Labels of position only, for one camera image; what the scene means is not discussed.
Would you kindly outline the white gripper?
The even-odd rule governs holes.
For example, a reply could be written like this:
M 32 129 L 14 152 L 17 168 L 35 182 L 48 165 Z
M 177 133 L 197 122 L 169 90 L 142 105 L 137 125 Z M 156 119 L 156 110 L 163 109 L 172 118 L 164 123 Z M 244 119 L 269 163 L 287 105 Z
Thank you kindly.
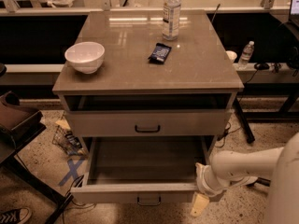
M 208 206 L 209 200 L 218 202 L 222 198 L 224 183 L 216 177 L 210 165 L 197 162 L 195 167 L 196 184 L 200 193 L 195 192 L 193 194 L 191 215 L 199 217 Z

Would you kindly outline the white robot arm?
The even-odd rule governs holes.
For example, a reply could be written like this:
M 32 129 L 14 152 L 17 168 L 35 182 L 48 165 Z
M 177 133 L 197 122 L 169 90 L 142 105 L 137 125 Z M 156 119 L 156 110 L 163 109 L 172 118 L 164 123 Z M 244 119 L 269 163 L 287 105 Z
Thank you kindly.
M 231 187 L 268 179 L 265 224 L 299 224 L 299 133 L 285 147 L 251 153 L 221 151 L 209 165 L 197 163 L 191 214 L 201 215 L 210 200 Z

